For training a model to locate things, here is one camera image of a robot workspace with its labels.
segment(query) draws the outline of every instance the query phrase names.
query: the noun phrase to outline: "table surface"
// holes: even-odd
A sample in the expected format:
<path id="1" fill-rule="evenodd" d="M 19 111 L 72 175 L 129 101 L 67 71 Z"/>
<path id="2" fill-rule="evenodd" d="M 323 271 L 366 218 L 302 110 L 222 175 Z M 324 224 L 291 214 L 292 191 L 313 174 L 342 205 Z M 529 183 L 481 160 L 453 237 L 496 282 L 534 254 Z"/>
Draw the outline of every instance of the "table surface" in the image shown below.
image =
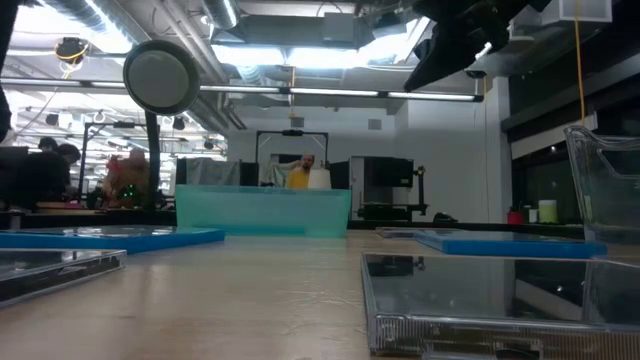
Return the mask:
<path id="1" fill-rule="evenodd" d="M 369 359 L 361 254 L 413 240 L 227 237 L 0 310 L 7 359 Z"/>

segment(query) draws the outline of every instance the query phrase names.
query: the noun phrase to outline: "clear plastic box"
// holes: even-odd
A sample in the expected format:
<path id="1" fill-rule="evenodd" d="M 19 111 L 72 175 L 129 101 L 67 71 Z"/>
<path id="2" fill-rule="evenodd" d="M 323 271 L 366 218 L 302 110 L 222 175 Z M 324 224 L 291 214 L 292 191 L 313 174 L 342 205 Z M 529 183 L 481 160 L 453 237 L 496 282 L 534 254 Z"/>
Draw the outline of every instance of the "clear plastic box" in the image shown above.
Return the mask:
<path id="1" fill-rule="evenodd" d="M 233 235 L 343 237 L 351 191 L 250 186 L 176 188 L 178 225 Z"/>
<path id="2" fill-rule="evenodd" d="M 585 238 L 640 244 L 640 139 L 565 129 Z"/>

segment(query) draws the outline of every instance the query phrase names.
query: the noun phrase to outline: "yellow object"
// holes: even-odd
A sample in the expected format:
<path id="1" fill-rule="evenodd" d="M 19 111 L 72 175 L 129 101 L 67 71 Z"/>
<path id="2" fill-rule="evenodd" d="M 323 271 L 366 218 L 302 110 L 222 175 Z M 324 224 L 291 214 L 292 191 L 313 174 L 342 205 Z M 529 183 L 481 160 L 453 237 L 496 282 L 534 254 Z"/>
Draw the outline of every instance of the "yellow object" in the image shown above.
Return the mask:
<path id="1" fill-rule="evenodd" d="M 540 209 L 540 223 L 555 224 L 558 222 L 558 208 L 555 200 L 540 200 L 538 208 Z"/>
<path id="2" fill-rule="evenodd" d="M 309 187 L 309 173 L 296 169 L 287 176 L 287 189 L 307 189 Z"/>

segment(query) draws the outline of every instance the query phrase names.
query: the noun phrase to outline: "3d printer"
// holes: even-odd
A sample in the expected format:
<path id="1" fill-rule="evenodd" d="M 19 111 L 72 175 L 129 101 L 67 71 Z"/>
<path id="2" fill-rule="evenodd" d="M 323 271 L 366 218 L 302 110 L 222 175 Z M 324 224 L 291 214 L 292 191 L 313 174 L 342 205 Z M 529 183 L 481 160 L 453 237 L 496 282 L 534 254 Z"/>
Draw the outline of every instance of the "3d printer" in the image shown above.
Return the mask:
<path id="1" fill-rule="evenodd" d="M 423 166 L 392 157 L 352 157 L 352 218 L 365 221 L 412 221 L 413 212 L 425 215 Z M 418 177 L 418 204 L 408 204 L 413 178 Z"/>

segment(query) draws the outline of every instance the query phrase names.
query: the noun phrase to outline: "ceiling light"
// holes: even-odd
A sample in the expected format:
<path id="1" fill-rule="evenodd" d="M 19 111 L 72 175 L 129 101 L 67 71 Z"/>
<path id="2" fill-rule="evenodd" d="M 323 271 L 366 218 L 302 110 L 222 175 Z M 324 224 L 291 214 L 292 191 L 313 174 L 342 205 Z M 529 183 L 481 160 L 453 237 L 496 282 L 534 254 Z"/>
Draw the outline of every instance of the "ceiling light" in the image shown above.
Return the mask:
<path id="1" fill-rule="evenodd" d="M 182 116 L 175 116 L 173 118 L 173 128 L 178 131 L 184 130 L 185 125 L 184 125 L 184 118 Z"/>
<path id="2" fill-rule="evenodd" d="M 398 54 L 396 55 L 396 59 L 394 61 L 395 64 L 398 64 L 401 62 L 406 63 L 409 56 L 411 56 L 411 52 L 416 47 L 416 45 L 418 45 L 418 42 L 422 38 L 422 34 L 424 34 L 425 30 L 427 30 L 427 26 L 429 26 L 430 22 L 431 20 L 429 20 L 429 18 L 426 18 L 426 17 L 422 17 L 416 21 L 415 26 L 413 26 L 413 29 L 409 33 L 409 37 L 407 38 L 407 41 L 405 41 L 405 43 L 402 44 L 403 45 L 402 48 L 400 48 L 400 50 L 398 51 Z M 413 21 L 409 22 L 407 24 L 407 28 L 411 26 L 412 23 Z"/>
<path id="3" fill-rule="evenodd" d="M 148 140 L 149 138 L 147 138 L 146 136 L 128 136 L 127 139 L 129 140 Z M 161 136 L 160 137 L 160 141 L 187 141 L 187 139 L 185 138 L 181 138 L 181 137 L 170 137 L 170 136 Z"/>
<path id="4" fill-rule="evenodd" d="M 306 89 L 292 88 L 292 94 L 305 95 L 337 95 L 337 96 L 360 96 L 360 97 L 377 97 L 377 91 L 370 90 L 340 90 L 340 89 Z"/>
<path id="5" fill-rule="evenodd" d="M 105 88 L 105 89 L 125 89 L 124 83 L 117 81 L 92 81 L 93 87 Z"/>
<path id="6" fill-rule="evenodd" d="M 201 91 L 219 91 L 231 93 L 260 93 L 260 94 L 278 94 L 280 89 L 276 87 L 263 86 L 227 86 L 227 85 L 202 85 Z"/>
<path id="7" fill-rule="evenodd" d="M 49 114 L 44 121 L 45 123 L 47 123 L 47 125 L 55 126 L 58 125 L 58 119 L 58 114 Z"/>
<path id="8" fill-rule="evenodd" d="M 413 99 L 413 100 L 445 100 L 445 101 L 474 101 L 474 95 L 457 95 L 457 94 L 427 94 L 427 93 L 405 93 L 405 92 L 389 92 L 388 95 L 393 99 Z"/>
<path id="9" fill-rule="evenodd" d="M 476 54 L 476 60 L 478 60 L 481 57 L 487 55 L 489 53 L 489 51 L 491 51 L 491 49 L 493 49 L 493 45 L 491 45 L 491 43 L 484 44 L 484 49 L 482 49 L 482 51 L 480 51 L 479 53 Z"/>
<path id="10" fill-rule="evenodd" d="M 287 64 L 307 69 L 351 69 L 357 65 L 353 49 L 295 48 Z"/>
<path id="11" fill-rule="evenodd" d="M 218 60 L 235 66 L 282 65 L 284 56 L 276 47 L 212 45 Z"/>

